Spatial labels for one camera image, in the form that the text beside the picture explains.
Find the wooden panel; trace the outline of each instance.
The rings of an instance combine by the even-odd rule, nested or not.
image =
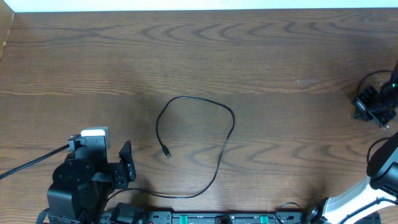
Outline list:
[[[125,192],[109,207],[308,207],[361,180],[369,145],[398,127],[355,121],[350,103],[365,74],[395,64],[397,24],[398,9],[18,14],[0,64],[0,172],[105,125],[110,161],[132,140],[131,187],[198,192],[213,175],[228,112],[193,100],[170,105],[160,135],[172,159],[155,135],[165,103],[193,95],[236,113],[213,186],[190,200]],[[0,182],[2,222],[34,222],[65,155]],[[383,210],[384,223],[398,220],[394,212]]]
[[[0,0],[0,58],[2,51],[6,46],[6,40],[13,18],[14,12],[11,11],[3,0]]]

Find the wooden table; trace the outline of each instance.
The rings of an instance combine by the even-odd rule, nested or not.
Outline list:
[[[367,73],[398,59],[398,9],[17,14],[0,62],[0,172],[108,126],[109,161],[132,141],[137,180],[189,195],[210,181],[231,127],[218,177],[190,200],[125,192],[110,201],[178,210],[307,208],[366,173],[375,140],[395,133],[352,119]],[[374,76],[376,86],[388,74]],[[0,181],[1,223],[33,223],[47,208],[52,172],[67,152]],[[395,223],[396,208],[382,210]]]

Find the green connector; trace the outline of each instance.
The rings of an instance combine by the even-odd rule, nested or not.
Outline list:
[[[188,224],[188,215],[180,215],[180,224]]]
[[[260,217],[260,223],[261,224],[269,224],[268,222],[268,216],[261,216]]]

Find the white wall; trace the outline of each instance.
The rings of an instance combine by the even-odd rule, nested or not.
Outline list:
[[[398,0],[5,0],[14,12],[398,7]]]

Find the black cable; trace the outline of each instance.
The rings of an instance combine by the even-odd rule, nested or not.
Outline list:
[[[286,205],[296,205],[298,208],[300,208],[302,214],[304,214],[303,209],[302,209],[297,203],[295,203],[295,202],[285,202],[285,203],[283,203],[281,206],[279,206],[279,208],[278,208],[278,209],[276,210],[276,212],[275,212],[275,218],[276,218],[276,220],[278,220],[278,222],[279,222],[280,224],[284,224],[284,223],[282,223],[282,220],[280,220],[280,218],[278,217],[277,213],[279,212],[279,210],[280,210],[281,208],[285,207]],[[296,224],[300,224],[300,223],[302,222],[302,220],[303,220],[303,216],[300,217],[300,221],[299,221],[298,223],[296,223]]]
[[[209,103],[216,104],[216,105],[218,105],[218,106],[222,106],[223,108],[227,109],[227,110],[231,113],[232,120],[233,120],[232,128],[231,128],[231,130],[229,131],[229,133],[228,133],[228,135],[227,135],[227,137],[226,137],[226,139],[225,139],[225,142],[224,142],[223,147],[221,148],[220,156],[218,156],[218,162],[217,162],[216,172],[214,173],[214,176],[213,176],[212,180],[210,181],[210,183],[209,183],[203,190],[201,190],[199,193],[194,194],[194,195],[191,195],[191,196],[167,196],[167,195],[161,195],[161,194],[157,194],[157,193],[151,192],[150,190],[140,189],[140,188],[133,187],[133,188],[128,188],[128,189],[123,189],[123,190],[120,190],[120,191],[118,191],[118,192],[112,194],[112,196],[110,196],[110,197],[107,199],[106,203],[107,203],[109,200],[111,200],[113,197],[115,197],[117,194],[120,194],[121,192],[125,192],[125,191],[127,191],[127,190],[138,190],[138,191],[141,191],[141,192],[144,192],[144,193],[153,195],[153,196],[155,196],[155,197],[161,197],[161,198],[171,198],[171,199],[188,199],[188,198],[194,198],[194,197],[197,197],[197,196],[203,194],[203,193],[204,193],[207,189],[209,189],[209,187],[212,185],[212,183],[213,183],[214,180],[216,179],[216,176],[217,176],[217,173],[218,173],[218,169],[220,168],[221,157],[223,156],[223,152],[224,152],[226,143],[228,142],[229,136],[231,135],[231,133],[232,133],[234,127],[235,127],[235,114],[234,114],[234,111],[233,111],[231,108],[229,108],[228,106],[226,106],[226,105],[224,105],[224,104],[222,104],[222,103],[218,103],[218,102],[215,102],[215,101],[212,101],[212,100],[207,100],[207,99],[204,99],[204,98],[193,97],[193,96],[177,96],[177,97],[175,97],[175,98],[172,98],[172,99],[166,104],[166,106],[163,108],[162,112],[160,112],[160,115],[159,115],[159,116],[157,117],[157,119],[156,119],[156,136],[157,136],[157,139],[159,140],[160,145],[162,146],[162,150],[163,150],[164,154],[165,154],[168,158],[171,157],[171,154],[170,154],[169,150],[167,149],[166,145],[163,144],[162,141],[160,140],[159,132],[158,132],[158,130],[157,130],[157,127],[158,127],[159,119],[160,119],[160,117],[163,115],[163,113],[164,113],[164,111],[166,110],[167,106],[168,106],[173,100],[176,100],[176,99],[203,100],[203,101],[205,101],[205,102],[209,102]]]
[[[39,157],[39,158],[37,158],[37,159],[35,159],[35,160],[33,160],[33,161],[30,161],[30,162],[28,162],[28,163],[26,163],[26,164],[24,164],[24,165],[22,165],[22,166],[13,168],[12,170],[10,170],[10,171],[8,171],[8,172],[5,172],[5,173],[1,174],[1,175],[0,175],[0,180],[3,179],[3,178],[5,178],[5,177],[7,177],[8,175],[11,175],[11,174],[13,174],[13,173],[15,173],[15,172],[18,172],[18,171],[22,170],[22,169],[28,168],[28,167],[30,167],[30,166],[32,166],[32,165],[34,165],[34,164],[36,164],[36,163],[38,163],[38,162],[40,162],[40,161],[43,161],[43,160],[45,160],[46,158],[48,158],[48,157],[50,157],[50,156],[52,156],[52,155],[54,155],[54,154],[56,154],[56,153],[58,153],[58,152],[64,150],[64,149],[67,149],[67,148],[69,148],[69,145],[68,145],[68,144],[66,144],[66,145],[62,146],[61,148],[58,148],[58,149],[56,149],[56,150],[54,150],[54,151],[52,151],[52,152],[50,152],[50,153],[47,153],[46,155],[44,155],[44,156],[42,156],[42,157]]]
[[[379,143],[379,142],[381,142],[381,141],[388,140],[389,138],[391,138],[391,137],[380,138],[379,140],[375,141],[375,142],[371,145],[371,147],[369,147],[368,155],[366,156],[366,161],[367,161],[368,163],[369,163],[369,161],[370,161],[370,155],[371,155],[371,150],[372,150],[372,148],[373,148],[377,143]]]
[[[347,216],[340,222],[340,224],[344,224],[344,222],[347,222],[347,220],[349,220],[351,217],[353,217],[353,216],[355,216],[355,215],[361,213],[362,211],[364,211],[364,210],[366,210],[366,209],[372,207],[373,205],[378,205],[378,204],[380,204],[380,202],[390,202],[390,203],[393,203],[394,205],[398,205],[398,202],[397,202],[397,201],[390,200],[390,199],[387,199],[387,198],[377,198],[375,201],[373,201],[373,202],[371,202],[371,203],[369,203],[369,204],[363,206],[362,208],[358,209],[357,211],[355,211],[355,212],[353,212],[353,213],[347,215]]]
[[[361,81],[359,82],[359,84],[358,84],[358,87],[356,88],[356,94],[357,94],[357,95],[359,94],[359,91],[360,91],[360,89],[361,89],[361,85],[363,84],[363,82],[365,82],[365,80],[366,80],[367,78],[369,78],[370,76],[372,76],[372,75],[374,75],[374,74],[383,73],[383,72],[390,72],[390,73],[393,73],[394,71],[392,71],[392,70],[379,70],[379,71],[375,71],[375,72],[372,72],[372,73],[369,73],[369,74],[365,75],[365,77],[362,78],[362,80],[361,80]]]

